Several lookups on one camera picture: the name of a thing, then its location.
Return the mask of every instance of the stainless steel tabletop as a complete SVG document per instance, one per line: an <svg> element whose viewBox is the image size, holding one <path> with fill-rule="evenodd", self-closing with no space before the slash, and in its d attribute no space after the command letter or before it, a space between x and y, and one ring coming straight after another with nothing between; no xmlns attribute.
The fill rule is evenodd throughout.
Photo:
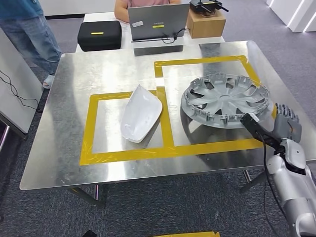
<svg viewBox="0 0 316 237"><path fill-rule="evenodd" d="M63 55L37 130L20 183L22 190L75 187L132 179L219 172L262 166L262 150L225 152L201 156L155 158L79 165L90 96L133 91L137 85L155 90L164 85L174 145L250 138L244 129L215 129L196 124L180 110L180 99L189 82L209 72L247 73L240 62L163 67L155 78L155 61L245 55L274 102L287 104L300 117L301 145L308 162L315 160L316 130L307 115L253 41L185 45L176 49L113 50ZM121 137L120 120L127 99L100 101L94 153L162 146L160 124L140 144ZM265 126L272 129L273 120Z"/></svg>

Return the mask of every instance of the person's arm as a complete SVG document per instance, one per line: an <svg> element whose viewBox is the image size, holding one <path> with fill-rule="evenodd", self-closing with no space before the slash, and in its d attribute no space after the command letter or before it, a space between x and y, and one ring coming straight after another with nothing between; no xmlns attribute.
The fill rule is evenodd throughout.
<svg viewBox="0 0 316 237"><path fill-rule="evenodd" d="M170 4L180 4L181 0L169 0Z"/></svg>
<svg viewBox="0 0 316 237"><path fill-rule="evenodd" d="M127 0L116 0L114 15L116 19L129 22Z"/></svg>

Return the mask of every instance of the table leg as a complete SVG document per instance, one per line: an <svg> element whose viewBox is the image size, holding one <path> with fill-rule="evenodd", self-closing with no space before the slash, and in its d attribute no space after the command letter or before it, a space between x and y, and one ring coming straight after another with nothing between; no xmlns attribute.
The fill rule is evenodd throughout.
<svg viewBox="0 0 316 237"><path fill-rule="evenodd" d="M100 208L100 209L104 208L104 203L101 202L101 201L99 201L98 200L99 198L95 199L95 198L86 193L85 191L84 191L81 188L71 188L71 189L68 189L68 190L75 194L75 195L77 195L80 198L82 198L83 200L85 200L85 201L87 201L87 202L88 202L88 203L90 203L93 206L96 206L96 207Z"/></svg>
<svg viewBox="0 0 316 237"><path fill-rule="evenodd" d="M20 129L17 128L15 125L14 125L13 123L10 122L9 120L8 120L7 118L5 118L5 116L0 114L0 121L4 122L5 125L9 126L10 129L11 129L12 131L15 132L17 135L18 135L19 137L20 137L22 140L25 140L26 139L26 135L23 133L22 131L20 131Z"/></svg>
<svg viewBox="0 0 316 237"><path fill-rule="evenodd" d="M99 201L99 184L94 187L94 199Z"/></svg>
<svg viewBox="0 0 316 237"><path fill-rule="evenodd" d="M9 133L9 130L10 130L10 126L7 125L2 137L0 139L0 152L2 150L2 147L5 145L5 141L6 140L8 134Z"/></svg>
<svg viewBox="0 0 316 237"><path fill-rule="evenodd" d="M259 175L256 176L256 178L254 178L253 180L250 179L248 172L246 172L246 174L245 174L245 172L244 172L244 174L245 175L246 180L247 181L247 183L245 186L240 189L239 192L241 192L241 193L244 193L246 191L248 191L249 189L250 189L250 188L252 188L255 185L257 185L259 183L264 182L266 179L265 171L263 171L263 172L260 173Z"/></svg>

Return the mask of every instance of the black case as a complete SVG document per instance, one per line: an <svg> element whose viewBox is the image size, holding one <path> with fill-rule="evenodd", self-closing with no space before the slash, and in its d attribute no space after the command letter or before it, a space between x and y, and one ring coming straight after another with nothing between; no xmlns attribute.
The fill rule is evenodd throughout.
<svg viewBox="0 0 316 237"><path fill-rule="evenodd" d="M78 34L78 43L84 52L120 49L121 40L118 21L84 22Z"/></svg>

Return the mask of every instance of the gray laptop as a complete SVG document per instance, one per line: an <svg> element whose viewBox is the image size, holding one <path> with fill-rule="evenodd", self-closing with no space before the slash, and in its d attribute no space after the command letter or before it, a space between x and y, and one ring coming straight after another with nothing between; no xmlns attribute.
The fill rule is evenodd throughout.
<svg viewBox="0 0 316 237"><path fill-rule="evenodd" d="M189 4L130 7L131 37L133 40L148 40L183 36L189 9Z"/></svg>

